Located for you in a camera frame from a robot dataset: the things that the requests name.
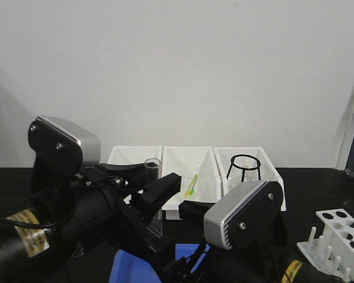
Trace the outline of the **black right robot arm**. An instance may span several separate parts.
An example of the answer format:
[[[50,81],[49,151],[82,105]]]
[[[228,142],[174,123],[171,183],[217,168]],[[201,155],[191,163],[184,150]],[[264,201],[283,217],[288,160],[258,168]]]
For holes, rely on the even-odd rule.
[[[354,282],[354,267],[339,257],[327,271],[293,256],[282,202],[281,185],[264,180],[240,182],[216,203],[185,200],[179,216],[202,228],[202,242],[179,260],[150,242],[149,262],[162,282]]]

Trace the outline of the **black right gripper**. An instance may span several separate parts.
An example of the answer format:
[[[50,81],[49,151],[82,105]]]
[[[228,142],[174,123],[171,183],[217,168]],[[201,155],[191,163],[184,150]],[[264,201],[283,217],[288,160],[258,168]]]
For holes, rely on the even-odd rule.
[[[199,243],[191,259],[168,264],[169,282],[282,282],[291,263],[287,232],[279,213],[244,249],[225,250],[206,242],[204,216],[215,203],[184,200],[179,204],[180,224],[166,226],[166,239],[174,244]]]

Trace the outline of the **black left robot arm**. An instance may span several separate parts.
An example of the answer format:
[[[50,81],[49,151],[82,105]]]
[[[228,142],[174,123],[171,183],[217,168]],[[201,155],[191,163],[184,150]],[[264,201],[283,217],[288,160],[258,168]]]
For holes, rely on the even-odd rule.
[[[0,218],[0,282],[47,276],[104,242],[171,281],[175,243],[151,222],[180,185],[180,175],[160,177],[143,163],[102,163],[45,185],[29,207]]]

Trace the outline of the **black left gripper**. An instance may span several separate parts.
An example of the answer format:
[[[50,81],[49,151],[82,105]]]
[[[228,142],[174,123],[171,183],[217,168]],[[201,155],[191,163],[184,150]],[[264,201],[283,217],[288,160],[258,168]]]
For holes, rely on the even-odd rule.
[[[42,227],[51,239],[50,255],[64,262],[78,248],[85,251],[108,241],[121,248],[144,249],[162,282],[169,282],[167,267],[160,259],[171,243],[150,223],[159,208],[181,190],[182,177],[170,173],[159,178],[155,162],[106,164],[81,169],[75,175],[34,175],[37,196],[32,202]],[[143,188],[142,193],[120,195],[128,184]]]

